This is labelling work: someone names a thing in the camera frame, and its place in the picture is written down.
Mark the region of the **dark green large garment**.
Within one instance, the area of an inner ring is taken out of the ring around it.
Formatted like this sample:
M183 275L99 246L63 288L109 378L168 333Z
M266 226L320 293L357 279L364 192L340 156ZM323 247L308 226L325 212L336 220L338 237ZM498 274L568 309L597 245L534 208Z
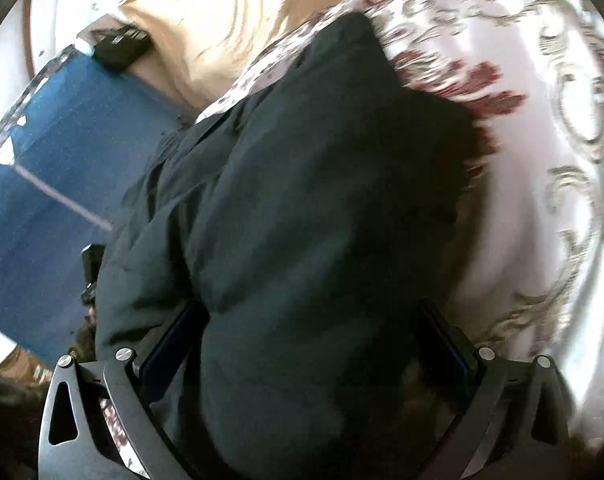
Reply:
M195 311L152 410L191 472L415 473L433 432L402 383L433 330L480 144L465 107L402 86L359 13L271 86L165 141L104 255L96 350Z

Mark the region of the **blue floral fabric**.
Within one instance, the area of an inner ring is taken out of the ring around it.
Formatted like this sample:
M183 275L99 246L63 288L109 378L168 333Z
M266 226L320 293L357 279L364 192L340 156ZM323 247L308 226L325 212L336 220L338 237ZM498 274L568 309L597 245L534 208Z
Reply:
M0 121L0 331L45 362L83 322L82 250L110 237L125 191L184 115L73 48Z

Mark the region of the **black bag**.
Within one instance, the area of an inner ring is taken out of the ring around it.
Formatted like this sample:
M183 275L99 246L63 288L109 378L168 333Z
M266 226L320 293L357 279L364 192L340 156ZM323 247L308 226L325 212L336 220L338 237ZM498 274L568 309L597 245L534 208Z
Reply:
M90 38L95 40L92 58L115 74L127 70L152 46L148 32L134 25L94 29Z

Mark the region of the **yellow draped cloth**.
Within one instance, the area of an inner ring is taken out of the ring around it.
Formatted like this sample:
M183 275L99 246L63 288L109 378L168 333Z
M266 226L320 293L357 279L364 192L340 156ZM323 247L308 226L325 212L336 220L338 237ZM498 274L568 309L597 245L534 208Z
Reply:
M150 33L182 99L220 98L272 42L341 0L125 0L127 21Z

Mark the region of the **floral satin bedspread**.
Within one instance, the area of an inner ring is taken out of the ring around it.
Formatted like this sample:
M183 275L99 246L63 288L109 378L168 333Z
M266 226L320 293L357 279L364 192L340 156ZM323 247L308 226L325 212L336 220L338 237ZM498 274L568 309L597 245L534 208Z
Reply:
M604 0L342 0L272 44L209 107L279 79L360 10L404 82L471 107L496 151L468 193L445 313L476 344L564 374L569 426L604 444Z

